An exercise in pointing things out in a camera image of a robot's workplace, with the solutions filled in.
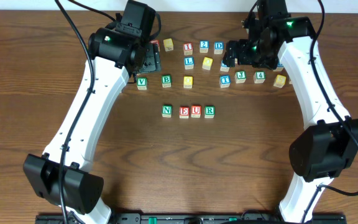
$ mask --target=yellow block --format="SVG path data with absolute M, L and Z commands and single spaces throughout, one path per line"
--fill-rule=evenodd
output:
M 173 50 L 173 41 L 171 38 L 164 40 L 164 48 L 165 48 L 165 51 Z
M 184 88 L 193 87 L 193 77 L 184 77 L 184 79 L 183 79 L 183 87 Z

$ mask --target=number 4 block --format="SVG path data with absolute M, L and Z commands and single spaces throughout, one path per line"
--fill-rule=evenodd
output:
M 263 83 L 266 79 L 265 72 L 255 72 L 254 83 Z
M 170 106 L 170 105 L 163 105 L 162 106 L 162 117 L 163 118 L 172 117 L 172 106 Z
M 214 106 L 206 106 L 204 118 L 214 118 L 215 116 L 215 107 Z

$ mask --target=number 1 block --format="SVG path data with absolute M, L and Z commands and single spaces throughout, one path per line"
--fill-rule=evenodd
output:
M 185 55 L 192 55 L 193 54 L 193 44 L 185 43 L 183 44 L 183 52 Z
M 172 117 L 172 106 L 170 106 L 170 105 L 163 105 L 162 106 L 162 117 L 163 118 Z
M 194 58 L 193 57 L 185 57 L 185 69 L 193 69 L 194 68 Z
M 171 75 L 163 75 L 161 77 L 161 81 L 162 81 L 162 88 L 171 87 L 171 83 L 172 83 Z
M 147 89 L 147 79 L 144 77 L 137 78 L 136 85 L 137 85 L 138 90 L 146 90 Z
M 164 40 L 164 48 L 166 52 L 173 50 L 173 41 L 171 38 Z
M 265 72 L 255 72 L 254 83 L 263 83 L 266 79 Z
M 229 69 L 230 69 L 230 67 L 228 67 L 227 65 L 225 65 L 225 64 L 223 63 L 223 60 L 222 60 L 222 62 L 221 62 L 221 71 L 222 71 L 222 72 L 228 72 Z
M 208 49 L 209 49 L 209 41 L 208 40 L 200 41 L 200 53 L 208 53 Z
M 184 77 L 183 87 L 184 88 L 192 88 L 193 87 L 193 77 Z
M 236 83 L 245 83 L 247 80 L 246 71 L 236 72 L 236 76 L 234 77 L 234 79 L 236 80 Z
M 204 118 L 214 118 L 215 116 L 215 107 L 214 106 L 206 106 Z
M 180 107 L 179 118 L 189 118 L 189 108 L 187 106 Z
M 201 117 L 201 106 L 191 106 L 191 117 L 192 118 Z
M 205 57 L 204 60 L 203 60 L 203 69 L 211 70 L 213 61 L 214 61 L 213 59 L 211 59 L 209 57 Z
M 286 79 L 287 78 L 285 76 L 283 76 L 283 75 L 277 75 L 276 78 L 274 79 L 273 86 L 283 88 L 283 86 L 285 85 L 285 80 Z

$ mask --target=wooden toy block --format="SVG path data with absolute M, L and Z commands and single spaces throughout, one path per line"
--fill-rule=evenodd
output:
M 193 44 L 192 43 L 183 44 L 183 52 L 185 53 L 185 55 L 192 55 L 193 54 Z
M 163 75 L 161 77 L 161 81 L 162 81 L 162 88 L 171 87 L 171 83 L 172 83 L 171 75 Z
M 230 76 L 229 75 L 222 75 L 219 79 L 219 84 L 221 88 L 227 88 L 230 86 Z
M 189 107 L 187 106 L 181 106 L 179 110 L 179 118 L 189 118 Z
M 214 106 L 206 106 L 204 118 L 214 118 L 215 116 L 215 107 Z
M 208 49 L 209 49 L 209 41 L 208 40 L 200 41 L 200 53 L 208 53 Z
M 191 117 L 192 118 L 201 117 L 201 106 L 191 106 Z
M 172 106 L 170 106 L 170 105 L 163 105 L 162 106 L 162 117 L 163 118 L 172 117 Z
M 158 46 L 158 51 L 160 51 L 160 41 L 159 41 L 159 40 L 152 40 L 152 41 L 150 41 L 150 43 L 152 43 L 152 44 L 157 44 L 157 46 Z
M 230 69 L 230 67 L 226 66 L 224 63 L 223 63 L 223 60 L 221 62 L 221 71 L 222 72 L 228 72 Z
M 173 41 L 171 38 L 164 40 L 164 48 L 166 52 L 173 50 Z
M 213 61 L 214 61 L 213 59 L 211 59 L 209 57 L 205 57 L 204 60 L 203 60 L 203 69 L 211 70 Z
M 283 75 L 277 75 L 276 78 L 274 79 L 273 86 L 283 88 L 283 86 L 285 85 L 285 80 L 286 79 L 287 78 L 285 76 L 283 76 Z
M 147 79 L 144 77 L 137 78 L 137 89 L 138 90 L 146 90 L 147 89 Z
M 222 54 L 223 53 L 223 42 L 215 42 L 214 54 Z
M 278 62 L 277 68 L 273 72 L 281 72 L 284 69 L 284 65 Z
M 185 69 L 193 69 L 194 68 L 194 58 L 193 57 L 185 57 Z
M 193 87 L 193 77 L 184 77 L 183 87 L 184 88 L 192 88 Z
M 255 72 L 254 83 L 263 83 L 266 79 L 265 72 Z
M 234 79 L 236 80 L 236 83 L 245 83 L 247 79 L 246 71 L 236 72 Z

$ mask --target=wooden table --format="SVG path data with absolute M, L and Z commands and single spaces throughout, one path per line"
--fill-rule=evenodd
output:
M 92 12 L 70 12 L 83 37 L 109 21 Z M 277 73 L 263 84 L 248 80 L 219 87 L 222 55 L 198 53 L 201 39 L 246 38 L 245 13 L 161 13 L 160 41 L 172 38 L 173 52 L 162 49 L 163 70 L 146 75 L 147 91 L 125 87 L 106 121 L 93 174 L 104 178 L 103 200 L 112 208 L 145 213 L 241 213 L 272 210 L 292 178 L 289 145 L 303 121 L 293 87 L 273 87 Z M 319 14 L 309 14 L 313 24 Z M 195 69 L 185 70 L 182 44 L 194 43 Z M 328 14 L 319 49 L 341 101 L 358 118 L 358 15 Z M 205 56 L 211 71 L 201 69 Z M 28 153 L 41 155 L 60 127 L 83 75 L 85 56 L 60 12 L 0 11 L 0 222 L 32 223 L 42 212 L 60 209 L 38 198 L 22 165 Z M 163 89 L 161 75 L 173 86 Z M 192 89 L 183 76 L 194 76 Z M 173 105 L 173 118 L 161 107 Z M 179 119 L 181 105 L 214 105 L 214 119 Z M 333 182 L 358 190 L 358 156 Z M 326 191 L 318 212 L 344 212 L 358 223 L 358 197 Z

